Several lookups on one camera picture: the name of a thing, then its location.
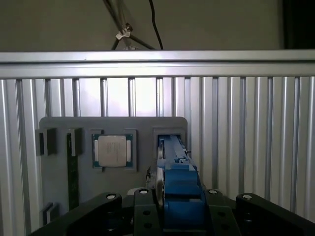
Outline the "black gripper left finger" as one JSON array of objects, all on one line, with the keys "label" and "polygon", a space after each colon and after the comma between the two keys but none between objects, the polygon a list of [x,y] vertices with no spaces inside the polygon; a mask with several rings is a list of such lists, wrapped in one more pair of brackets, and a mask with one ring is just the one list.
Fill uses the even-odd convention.
[{"label": "black gripper left finger", "polygon": [[33,236],[161,236],[152,190],[105,192],[32,233]]}]

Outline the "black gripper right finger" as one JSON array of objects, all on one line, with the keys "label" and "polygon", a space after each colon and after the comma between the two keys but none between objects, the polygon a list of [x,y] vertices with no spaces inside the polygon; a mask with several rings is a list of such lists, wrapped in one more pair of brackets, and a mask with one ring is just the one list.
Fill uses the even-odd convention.
[{"label": "black gripper right finger", "polygon": [[313,236],[315,224],[256,194],[205,190],[209,236]]}]

